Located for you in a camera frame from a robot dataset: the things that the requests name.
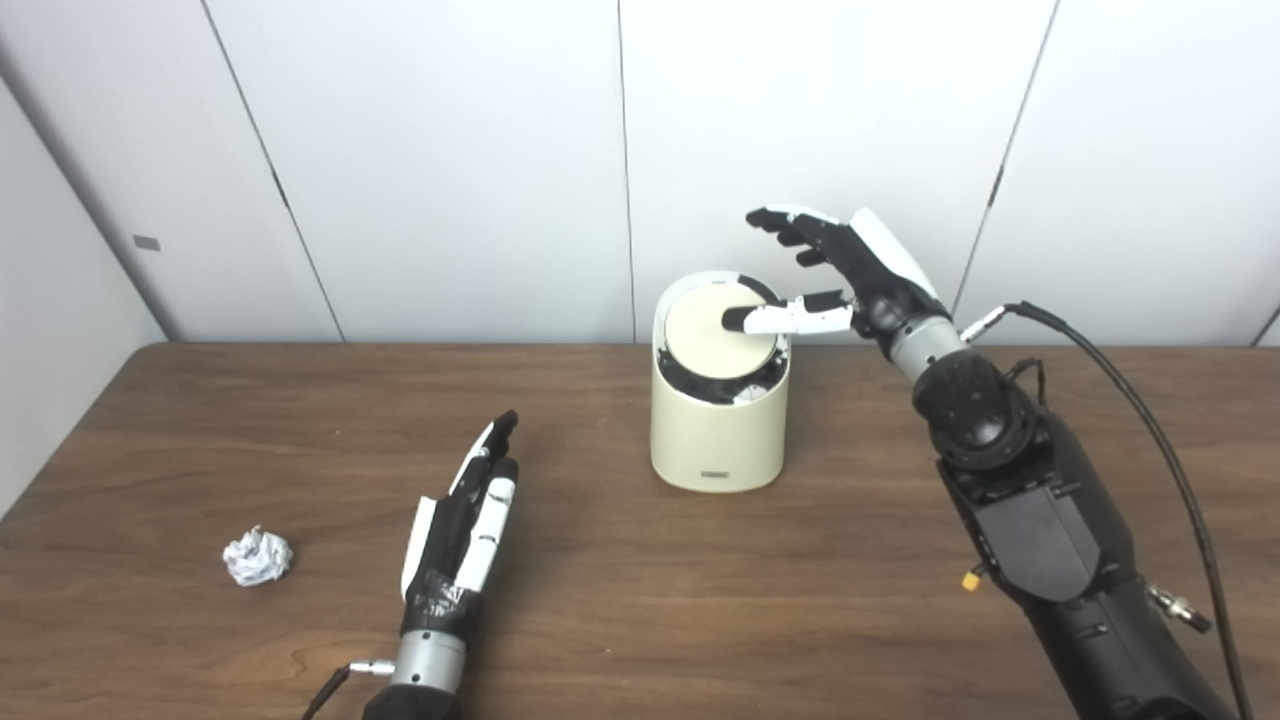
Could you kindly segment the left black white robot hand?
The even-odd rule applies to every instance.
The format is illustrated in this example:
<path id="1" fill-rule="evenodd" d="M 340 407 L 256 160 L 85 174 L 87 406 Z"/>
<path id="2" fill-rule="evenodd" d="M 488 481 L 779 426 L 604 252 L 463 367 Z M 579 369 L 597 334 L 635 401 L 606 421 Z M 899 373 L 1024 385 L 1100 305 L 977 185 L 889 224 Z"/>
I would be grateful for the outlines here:
<path id="1" fill-rule="evenodd" d="M 495 418 L 465 455 L 448 493 L 419 501 L 401 578 L 402 635 L 444 633 L 465 642 L 476 635 L 518 483 L 509 456 L 517 425 L 513 410 Z"/>

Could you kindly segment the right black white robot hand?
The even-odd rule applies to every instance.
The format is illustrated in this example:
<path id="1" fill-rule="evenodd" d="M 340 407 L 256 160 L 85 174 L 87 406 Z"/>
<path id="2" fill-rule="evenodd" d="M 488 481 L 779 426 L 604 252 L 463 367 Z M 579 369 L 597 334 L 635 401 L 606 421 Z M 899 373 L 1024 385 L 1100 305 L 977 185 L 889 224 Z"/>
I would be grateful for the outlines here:
<path id="1" fill-rule="evenodd" d="M 749 225 L 797 249 L 800 266 L 829 265 L 845 279 L 841 291 L 808 293 L 791 301 L 728 307 L 724 331 L 740 334 L 828 334 L 854 331 L 884 355 L 896 340 L 929 320 L 951 319 L 914 256 L 868 208 L 842 222 L 797 205 L 768 205 L 746 215 Z"/>

